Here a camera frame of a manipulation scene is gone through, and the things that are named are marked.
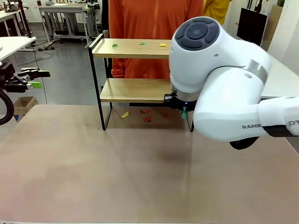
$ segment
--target person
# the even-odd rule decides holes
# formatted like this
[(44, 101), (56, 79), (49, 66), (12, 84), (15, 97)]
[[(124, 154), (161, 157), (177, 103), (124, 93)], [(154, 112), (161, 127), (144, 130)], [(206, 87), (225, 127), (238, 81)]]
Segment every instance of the person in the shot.
[[(104, 38), (109, 38), (109, 8), (108, 8), (108, 0), (102, 0), (102, 28), (103, 28), (103, 36)], [(112, 58), (107, 59), (107, 70), (106, 77), (111, 78), (111, 70), (112, 70)]]
[(102, 0), (102, 28), (104, 38), (109, 38), (109, 7), (108, 0)]
[[(110, 0), (111, 38), (172, 38), (186, 20), (202, 16), (203, 0)], [(113, 59), (113, 77), (170, 79), (166, 59)]]
[(204, 16), (212, 17), (223, 25), (231, 1), (232, 0), (206, 0), (203, 11)]

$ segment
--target monitor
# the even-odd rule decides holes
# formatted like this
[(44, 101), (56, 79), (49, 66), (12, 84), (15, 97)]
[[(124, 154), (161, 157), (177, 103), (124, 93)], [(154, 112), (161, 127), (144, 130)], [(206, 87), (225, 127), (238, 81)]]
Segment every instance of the monitor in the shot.
[(242, 8), (237, 37), (261, 46), (267, 18), (264, 14)]

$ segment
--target cardboard box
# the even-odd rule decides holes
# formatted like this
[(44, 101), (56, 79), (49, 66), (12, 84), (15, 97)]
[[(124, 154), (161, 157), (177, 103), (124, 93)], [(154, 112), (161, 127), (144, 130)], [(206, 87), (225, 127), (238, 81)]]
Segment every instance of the cardboard box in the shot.
[(35, 97), (20, 97), (14, 103), (14, 115), (24, 115), (36, 104), (38, 102)]

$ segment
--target zipper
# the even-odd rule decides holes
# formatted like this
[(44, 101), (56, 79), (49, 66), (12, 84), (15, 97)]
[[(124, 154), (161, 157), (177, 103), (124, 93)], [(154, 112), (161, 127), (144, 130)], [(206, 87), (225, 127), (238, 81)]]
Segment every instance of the zipper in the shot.
[(154, 20), (154, 29), (153, 29), (153, 39), (156, 38), (157, 20), (158, 20), (158, 9), (159, 9), (159, 0), (156, 0), (156, 5), (155, 5), (155, 20)]

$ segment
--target black cable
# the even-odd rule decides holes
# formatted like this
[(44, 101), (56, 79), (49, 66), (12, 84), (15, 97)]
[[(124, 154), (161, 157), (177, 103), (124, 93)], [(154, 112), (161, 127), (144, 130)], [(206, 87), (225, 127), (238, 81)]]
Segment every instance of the black cable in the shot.
[(59, 26), (67, 27), (66, 23), (64, 23), (64, 22), (57, 22), (57, 21), (55, 20), (55, 18), (53, 18), (53, 19), (54, 19), (54, 22), (55, 22), (55, 23), (58, 23)]
[(33, 52), (34, 52), (34, 58), (36, 59), (36, 51), (34, 50), (34, 48), (32, 47), (33, 49)]
[[(44, 51), (43, 51), (43, 53), (50, 55), (50, 57), (42, 58), (42, 59), (38, 59), (38, 60), (37, 60), (38, 62), (39, 62), (39, 61), (42, 61), (42, 60), (46, 60), (46, 59), (52, 58), (52, 54), (47, 53), (47, 52), (44, 52)], [(31, 64), (31, 63), (34, 63), (34, 62), (36, 62), (36, 61), (34, 60), (34, 61), (32, 61), (32, 62), (28, 62), (28, 63), (24, 63), (24, 64), (19, 64), (18, 66), (22, 66), (22, 65), (26, 65), (26, 64)]]
[(43, 83), (43, 92), (45, 93), (45, 98), (46, 98), (46, 104), (48, 104), (48, 101), (47, 101), (47, 94), (46, 94), (46, 89), (45, 89), (45, 84)]
[(0, 125), (3, 125), (9, 122), (14, 116), (14, 104), (8, 95), (6, 95), (2, 90), (0, 90), (0, 98), (3, 100), (7, 108), (6, 115), (0, 119)]
[(43, 42), (43, 43), (36, 44), (36, 46), (42, 45), (42, 44), (47, 43), (47, 42), (48, 42), (48, 41), (45, 41), (45, 42)]
[[(33, 49), (33, 52), (34, 52), (34, 58), (36, 59), (36, 52), (34, 51), (34, 48), (32, 47), (32, 49)], [(46, 89), (45, 89), (45, 84), (44, 84), (44, 82), (43, 82), (43, 92), (45, 93), (45, 98), (46, 98), (46, 104), (48, 104), (48, 100), (47, 100), (47, 94), (46, 94)]]

